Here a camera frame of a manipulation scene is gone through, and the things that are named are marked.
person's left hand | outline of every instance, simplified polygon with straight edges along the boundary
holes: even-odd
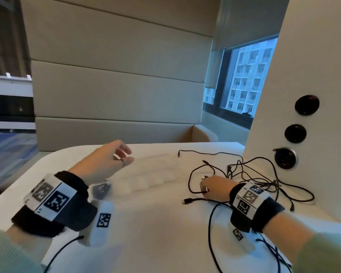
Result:
[[[131,149],[123,141],[116,140],[99,147],[68,171],[76,174],[88,186],[100,183],[123,168],[122,161],[114,154],[123,159],[127,166],[134,162],[134,157],[126,156],[131,153]]]

forearm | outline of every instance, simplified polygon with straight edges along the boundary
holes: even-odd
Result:
[[[20,247],[32,261],[39,264],[43,260],[53,241],[52,238],[28,234],[15,225],[12,225],[6,231],[6,235],[10,241]]]
[[[264,227],[263,233],[291,263],[296,261],[303,245],[316,234],[286,211],[273,217]]]

green sleeve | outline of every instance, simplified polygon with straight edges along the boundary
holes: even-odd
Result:
[[[43,273],[43,270],[0,231],[0,273]]]
[[[293,273],[341,273],[341,234],[316,234],[303,246],[292,269]]]

window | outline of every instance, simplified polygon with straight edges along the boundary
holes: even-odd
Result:
[[[203,109],[250,128],[276,44],[277,38],[273,38],[226,49],[217,88],[210,89],[212,93],[205,90]]]

black circle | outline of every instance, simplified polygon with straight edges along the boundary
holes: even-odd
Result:
[[[294,105],[295,110],[302,116],[309,116],[315,113],[320,107],[320,100],[314,95],[300,97]]]
[[[297,163],[297,157],[294,152],[288,148],[275,149],[274,160],[281,169],[292,169]]]
[[[307,130],[300,124],[292,124],[285,129],[284,136],[289,142],[299,144],[306,138]]]

